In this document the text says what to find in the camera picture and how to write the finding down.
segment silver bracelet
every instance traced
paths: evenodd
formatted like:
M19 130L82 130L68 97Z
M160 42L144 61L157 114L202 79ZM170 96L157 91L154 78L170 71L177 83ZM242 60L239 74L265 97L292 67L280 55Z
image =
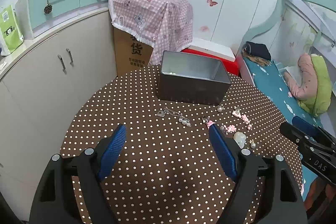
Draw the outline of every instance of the silver bracelet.
M176 116L178 117L178 121L181 122L184 126L191 127L190 120L186 117L184 117L181 112L177 112L174 110L169 109L168 107L165 107L163 110L160 110L157 115L159 117L164 117L165 114Z

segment round table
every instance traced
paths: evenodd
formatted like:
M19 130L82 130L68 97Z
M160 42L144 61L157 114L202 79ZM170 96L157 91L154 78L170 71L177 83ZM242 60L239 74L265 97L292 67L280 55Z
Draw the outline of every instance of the round table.
M126 126L125 147L111 175L101 183L120 223L216 223L234 182L218 162L202 115L219 126L234 124L247 136L245 148L254 139L257 147L251 150L256 155L282 154L301 187L299 152L279 131L285 118L257 88L230 74L232 84L219 113L217 106L159 100L159 69L150 66L133 71L98 90L73 119L61 148L63 157L79 155L110 136L118 123ZM165 106L181 111L192 126L182 125L177 117L158 117ZM252 130L247 131L243 121L231 115L235 106L251 120ZM254 220L262 183L262 177L256 180L246 223ZM91 223L76 177L73 187L82 220Z

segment black bag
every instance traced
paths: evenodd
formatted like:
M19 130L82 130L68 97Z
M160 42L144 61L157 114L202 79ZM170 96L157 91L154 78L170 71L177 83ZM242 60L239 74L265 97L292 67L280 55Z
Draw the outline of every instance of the black bag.
M257 44L253 42L246 42L244 46L245 52L249 55L261 57L271 61L271 55L265 44Z

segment pink pillow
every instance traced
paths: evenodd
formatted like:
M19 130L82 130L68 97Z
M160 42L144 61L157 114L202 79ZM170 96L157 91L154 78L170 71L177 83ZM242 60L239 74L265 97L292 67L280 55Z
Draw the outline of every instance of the pink pillow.
M297 64L302 72L302 84L300 87L288 72L285 72L283 76L293 96L304 101L316 96L317 77L310 55L306 53L301 55Z

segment pink checkered cloth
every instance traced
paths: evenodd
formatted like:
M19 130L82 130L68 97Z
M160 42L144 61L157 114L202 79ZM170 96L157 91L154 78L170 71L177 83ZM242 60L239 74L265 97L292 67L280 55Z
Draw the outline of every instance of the pink checkered cloth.
M152 65L164 50L180 52L193 40L193 7L187 0L109 0L115 28L153 47Z

